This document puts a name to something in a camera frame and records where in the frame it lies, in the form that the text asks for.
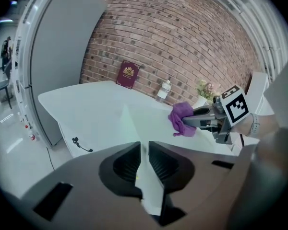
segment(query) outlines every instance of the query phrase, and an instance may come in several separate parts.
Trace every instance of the white flower pot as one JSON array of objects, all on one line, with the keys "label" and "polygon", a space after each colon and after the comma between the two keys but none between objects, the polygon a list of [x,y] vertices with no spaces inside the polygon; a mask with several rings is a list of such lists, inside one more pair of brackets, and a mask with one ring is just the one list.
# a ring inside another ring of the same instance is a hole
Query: white flower pot
[{"label": "white flower pot", "polygon": [[195,109],[195,108],[201,107],[205,105],[206,101],[207,101],[206,98],[199,95],[197,102],[192,106],[192,108]]}]

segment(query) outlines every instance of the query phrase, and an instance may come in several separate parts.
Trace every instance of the purple cloth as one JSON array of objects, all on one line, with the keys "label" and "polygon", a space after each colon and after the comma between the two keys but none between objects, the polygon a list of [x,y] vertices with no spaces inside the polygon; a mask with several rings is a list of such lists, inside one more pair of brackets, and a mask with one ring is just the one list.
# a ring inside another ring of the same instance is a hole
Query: purple cloth
[{"label": "purple cloth", "polygon": [[173,136],[188,136],[192,137],[195,134],[196,128],[185,125],[182,122],[182,118],[192,116],[193,108],[188,102],[182,102],[173,105],[173,110],[170,115],[168,115],[168,119],[172,122],[172,125],[178,133],[174,133]]}]

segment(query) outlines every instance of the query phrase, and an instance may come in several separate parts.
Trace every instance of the brick wall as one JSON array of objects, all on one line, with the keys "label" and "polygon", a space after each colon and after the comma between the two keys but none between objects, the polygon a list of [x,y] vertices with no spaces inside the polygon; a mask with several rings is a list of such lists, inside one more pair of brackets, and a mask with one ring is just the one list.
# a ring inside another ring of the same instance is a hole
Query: brick wall
[{"label": "brick wall", "polygon": [[105,0],[87,46],[80,83],[115,80],[124,59],[141,66],[134,89],[155,97],[164,80],[168,104],[197,100],[205,79],[224,91],[245,88],[255,52],[241,25],[215,0]]}]

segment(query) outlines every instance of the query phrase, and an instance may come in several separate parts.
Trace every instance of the chair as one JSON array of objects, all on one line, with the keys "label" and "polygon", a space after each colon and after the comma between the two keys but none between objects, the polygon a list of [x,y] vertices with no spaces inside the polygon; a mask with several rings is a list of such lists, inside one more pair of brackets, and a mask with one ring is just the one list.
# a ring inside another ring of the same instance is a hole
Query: chair
[{"label": "chair", "polygon": [[8,86],[10,84],[11,68],[12,68],[12,61],[8,62],[7,66],[5,68],[5,74],[7,76],[7,79],[0,82],[0,90],[5,89],[6,97],[8,98],[10,108],[12,108],[12,106],[11,106],[11,102],[10,102]]}]

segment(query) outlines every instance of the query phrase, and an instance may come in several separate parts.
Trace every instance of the white marker cube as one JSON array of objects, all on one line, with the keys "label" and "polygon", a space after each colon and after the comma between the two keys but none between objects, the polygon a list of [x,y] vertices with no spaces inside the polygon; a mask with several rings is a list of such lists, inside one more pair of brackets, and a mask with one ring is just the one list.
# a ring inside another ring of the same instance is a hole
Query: white marker cube
[{"label": "white marker cube", "polygon": [[232,127],[250,114],[245,93],[238,85],[234,85],[222,93],[220,100]]}]

